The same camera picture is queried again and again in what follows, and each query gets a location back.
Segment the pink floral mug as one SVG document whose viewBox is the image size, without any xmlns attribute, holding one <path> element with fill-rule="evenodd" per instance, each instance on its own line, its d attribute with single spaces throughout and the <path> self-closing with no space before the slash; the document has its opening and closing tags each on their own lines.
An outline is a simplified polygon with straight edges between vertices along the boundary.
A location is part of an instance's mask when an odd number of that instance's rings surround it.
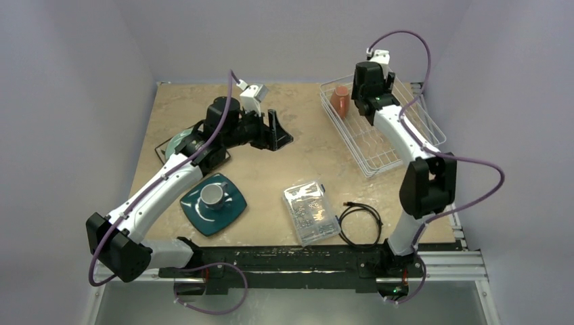
<svg viewBox="0 0 574 325">
<path fill-rule="evenodd" d="M 335 87 L 330 97 L 330 104 L 333 107 L 335 113 L 337 113 L 341 119 L 344 119 L 349 111 L 350 106 L 349 89 L 342 85 Z"/>
</svg>

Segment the grey coffee mug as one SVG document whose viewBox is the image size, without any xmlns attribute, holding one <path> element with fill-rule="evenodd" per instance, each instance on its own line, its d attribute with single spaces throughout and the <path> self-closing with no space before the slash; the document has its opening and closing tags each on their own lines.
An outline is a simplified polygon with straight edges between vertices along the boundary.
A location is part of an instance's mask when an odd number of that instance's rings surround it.
<svg viewBox="0 0 574 325">
<path fill-rule="evenodd" d="M 227 182 L 210 183 L 200 191 L 200 201 L 208 209 L 219 210 L 225 203 Z"/>
</svg>

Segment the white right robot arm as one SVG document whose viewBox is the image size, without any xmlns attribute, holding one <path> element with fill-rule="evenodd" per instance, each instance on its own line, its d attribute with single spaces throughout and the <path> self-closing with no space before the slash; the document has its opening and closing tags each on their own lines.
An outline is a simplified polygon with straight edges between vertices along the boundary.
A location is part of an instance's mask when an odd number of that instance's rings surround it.
<svg viewBox="0 0 574 325">
<path fill-rule="evenodd" d="M 392 234 L 382 245 L 380 266 L 395 276 L 415 262 L 421 235 L 455 198 L 457 162 L 441 158 L 435 147 L 414 129 L 393 95 L 395 73 L 378 62 L 355 66 L 351 99 L 360 115 L 381 132 L 394 147 L 406 170 L 399 189 L 402 213 Z"/>
</svg>

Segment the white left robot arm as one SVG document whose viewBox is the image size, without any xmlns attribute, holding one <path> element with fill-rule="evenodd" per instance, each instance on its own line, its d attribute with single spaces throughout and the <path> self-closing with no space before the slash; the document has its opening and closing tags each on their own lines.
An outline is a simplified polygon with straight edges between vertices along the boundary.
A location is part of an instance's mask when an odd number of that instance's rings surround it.
<svg viewBox="0 0 574 325">
<path fill-rule="evenodd" d="M 185 239 L 144 243 L 148 230 L 187 189 L 225 162 L 231 148 L 250 145 L 277 151 L 293 142 L 275 110 L 247 111 L 233 97 L 217 97 L 190 134 L 183 137 L 160 170 L 132 197 L 105 215 L 92 214 L 86 221 L 92 259 L 89 283 L 96 281 L 97 263 L 112 277 L 131 282 L 148 269 L 176 268 L 186 277 L 198 274 L 202 259 Z"/>
</svg>

